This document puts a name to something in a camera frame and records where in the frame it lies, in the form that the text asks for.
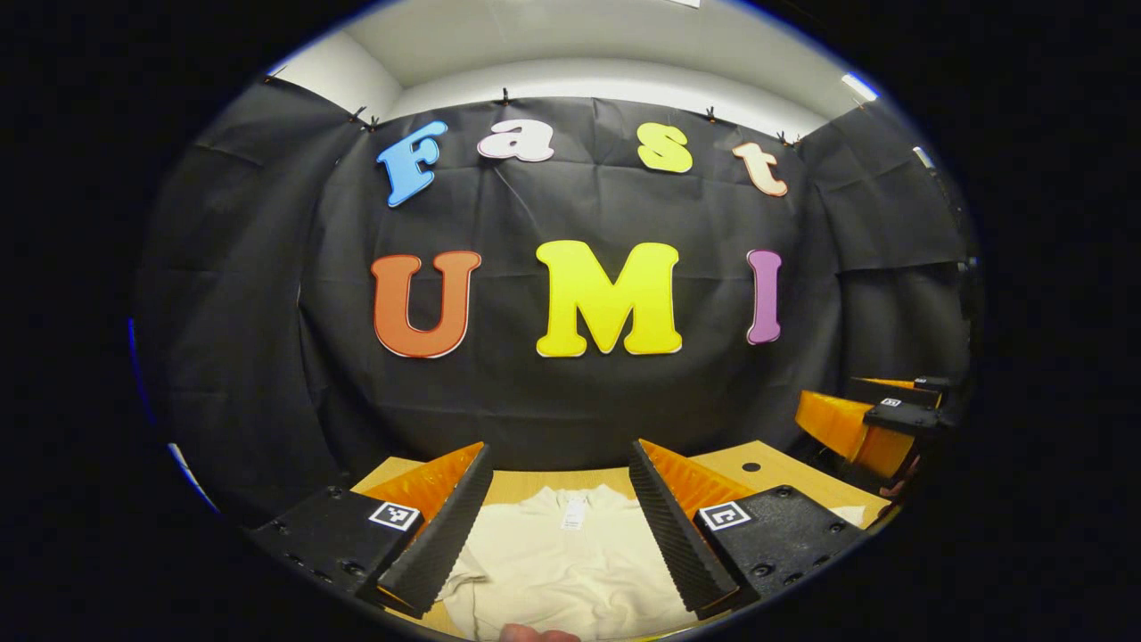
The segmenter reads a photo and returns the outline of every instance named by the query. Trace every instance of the screw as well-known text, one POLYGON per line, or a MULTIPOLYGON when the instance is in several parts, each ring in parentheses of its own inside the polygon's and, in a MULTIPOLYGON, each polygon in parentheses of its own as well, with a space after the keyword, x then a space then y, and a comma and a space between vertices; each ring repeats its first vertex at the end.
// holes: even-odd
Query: screw
POLYGON ((364 569, 361 568, 361 564, 358 564, 356 562, 345 562, 343 564, 341 564, 341 570, 343 570, 345 572, 347 572, 349 575, 355 575, 357 577, 361 577, 361 576, 364 575, 364 569))

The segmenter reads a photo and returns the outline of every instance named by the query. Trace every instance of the ceiling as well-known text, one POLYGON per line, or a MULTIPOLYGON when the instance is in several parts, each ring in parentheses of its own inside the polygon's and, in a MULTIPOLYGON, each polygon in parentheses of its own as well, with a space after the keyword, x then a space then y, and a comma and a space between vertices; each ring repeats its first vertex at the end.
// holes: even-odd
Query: ceiling
POLYGON ((759 87, 827 117, 857 95, 850 70, 731 0, 397 0, 345 31, 403 87, 540 58, 624 58, 759 87))

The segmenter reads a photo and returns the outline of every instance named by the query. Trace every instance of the hand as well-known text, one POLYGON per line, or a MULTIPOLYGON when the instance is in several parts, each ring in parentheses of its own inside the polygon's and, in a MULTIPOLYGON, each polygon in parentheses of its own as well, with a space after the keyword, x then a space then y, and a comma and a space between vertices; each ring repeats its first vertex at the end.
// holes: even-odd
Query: hand
POLYGON ((509 624, 500 632, 500 642, 582 642, 582 640, 563 631, 539 633, 529 626, 509 624))

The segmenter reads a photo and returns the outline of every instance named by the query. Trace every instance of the yellow letter m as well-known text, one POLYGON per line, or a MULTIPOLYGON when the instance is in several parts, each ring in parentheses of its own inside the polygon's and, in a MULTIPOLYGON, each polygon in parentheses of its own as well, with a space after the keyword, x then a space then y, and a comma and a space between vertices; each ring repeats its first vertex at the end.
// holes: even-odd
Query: yellow letter m
POLYGON ((673 266, 678 250, 663 243, 639 243, 614 283, 582 241, 551 241, 535 250, 551 278, 547 336, 535 348, 543 357, 581 357, 586 340, 578 335, 578 315, 594 343, 609 355, 633 310, 633 330, 623 346, 631 355, 671 355, 681 350, 673 330, 673 266))

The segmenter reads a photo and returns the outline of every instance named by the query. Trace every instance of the white wall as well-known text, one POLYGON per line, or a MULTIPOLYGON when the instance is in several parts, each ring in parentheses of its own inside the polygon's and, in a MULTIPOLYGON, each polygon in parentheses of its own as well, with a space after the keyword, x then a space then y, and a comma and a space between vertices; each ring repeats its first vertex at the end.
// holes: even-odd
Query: white wall
POLYGON ((350 113, 365 106, 361 112, 365 122, 373 115, 386 120, 385 114, 402 91, 383 65, 340 31, 293 54, 273 71, 278 70, 277 78, 305 87, 350 113))
POLYGON ((705 113, 790 140, 827 122, 824 116, 756 87, 679 67, 618 59, 528 60, 442 78, 400 92, 383 120, 426 109, 511 97, 577 96, 636 100, 705 113))

